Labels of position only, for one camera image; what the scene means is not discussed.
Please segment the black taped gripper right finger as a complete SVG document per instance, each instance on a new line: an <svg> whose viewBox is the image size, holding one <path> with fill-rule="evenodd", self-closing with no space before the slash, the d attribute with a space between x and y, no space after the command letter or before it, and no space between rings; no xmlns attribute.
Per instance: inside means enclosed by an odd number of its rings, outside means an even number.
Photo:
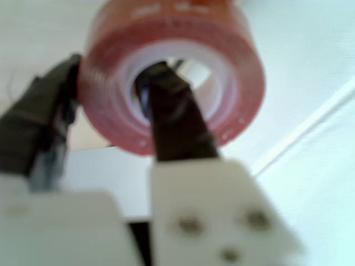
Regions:
<svg viewBox="0 0 355 266"><path fill-rule="evenodd" d="M153 265L302 265L303 245L243 164L220 157L190 85L166 62L137 77L151 123Z"/></svg>

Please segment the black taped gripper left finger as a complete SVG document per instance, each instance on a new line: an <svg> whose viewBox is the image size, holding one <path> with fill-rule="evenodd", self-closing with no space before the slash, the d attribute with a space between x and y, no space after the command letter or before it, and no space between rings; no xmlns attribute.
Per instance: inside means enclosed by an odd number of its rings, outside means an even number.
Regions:
<svg viewBox="0 0 355 266"><path fill-rule="evenodd" d="M21 179L31 192L58 190L67 137L80 105L82 57L72 54L43 76L1 115L1 178Z"/></svg>

